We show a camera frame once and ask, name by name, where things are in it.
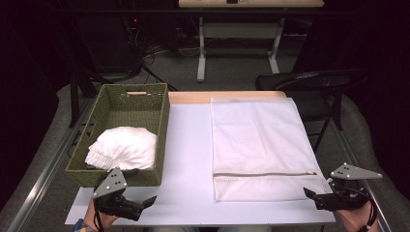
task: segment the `white table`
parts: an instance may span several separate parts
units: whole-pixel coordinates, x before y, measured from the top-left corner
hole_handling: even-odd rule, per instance
[[[296,225],[335,222],[333,213],[318,211],[312,200],[282,202],[217,202],[214,199],[210,97],[277,97],[282,92],[169,93],[171,108],[160,187],[127,188],[124,196],[141,202],[157,195],[139,221],[117,225],[222,226]],[[66,224],[85,215],[91,188],[80,188]]]

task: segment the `zipper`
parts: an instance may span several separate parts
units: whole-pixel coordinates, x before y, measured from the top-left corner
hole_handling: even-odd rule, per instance
[[[317,176],[316,172],[300,172],[300,173],[285,173],[285,172],[266,172],[257,174],[241,174],[241,173],[214,173],[214,177],[262,177],[262,176]]]

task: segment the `desk leg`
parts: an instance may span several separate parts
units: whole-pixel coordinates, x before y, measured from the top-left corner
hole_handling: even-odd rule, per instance
[[[198,82],[204,82],[205,80],[205,38],[204,38],[204,20],[203,17],[199,18],[199,64],[198,75],[196,80]]]
[[[268,59],[269,59],[269,64],[271,65],[272,73],[279,73],[279,68],[278,68],[278,63],[277,63],[277,54],[278,54],[278,47],[279,47],[281,34],[283,31],[283,25],[284,25],[284,18],[282,18],[279,21],[278,32],[277,32],[277,35],[275,36],[275,41],[272,47],[272,51],[268,51]]]

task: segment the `folded white towel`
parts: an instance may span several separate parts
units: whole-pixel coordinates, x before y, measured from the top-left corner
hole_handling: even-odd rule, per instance
[[[157,136],[144,128],[106,130],[89,147],[85,162],[101,169],[147,169],[155,162]]]
[[[217,200],[306,199],[331,192],[292,99],[211,102]]]

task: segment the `chair backrest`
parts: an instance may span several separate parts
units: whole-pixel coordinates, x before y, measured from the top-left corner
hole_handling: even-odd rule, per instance
[[[274,88],[280,91],[342,92],[366,80],[366,71],[363,69],[297,72]]]

